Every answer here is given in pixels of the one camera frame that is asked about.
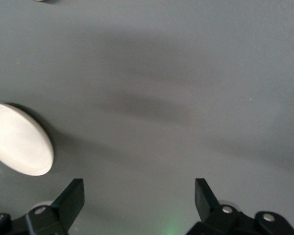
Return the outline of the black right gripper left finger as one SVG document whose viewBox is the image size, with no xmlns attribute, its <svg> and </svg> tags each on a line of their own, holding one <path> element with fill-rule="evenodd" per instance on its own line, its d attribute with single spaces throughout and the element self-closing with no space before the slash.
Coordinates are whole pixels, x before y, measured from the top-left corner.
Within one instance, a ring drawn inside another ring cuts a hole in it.
<svg viewBox="0 0 294 235">
<path fill-rule="evenodd" d="M 0 235 L 67 235 L 85 203 L 83 179 L 73 179 L 50 204 L 17 219 L 0 213 Z"/>
</svg>

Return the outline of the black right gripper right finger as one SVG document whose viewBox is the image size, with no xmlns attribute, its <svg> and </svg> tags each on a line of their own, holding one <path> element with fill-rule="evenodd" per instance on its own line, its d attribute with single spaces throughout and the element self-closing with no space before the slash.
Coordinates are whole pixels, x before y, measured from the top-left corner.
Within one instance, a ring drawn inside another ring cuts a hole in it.
<svg viewBox="0 0 294 235">
<path fill-rule="evenodd" d="M 219 203 L 203 178 L 195 179 L 195 205 L 200 221 L 189 235 L 294 235 L 293 226 L 280 214 L 259 211 L 251 218 Z"/>
</svg>

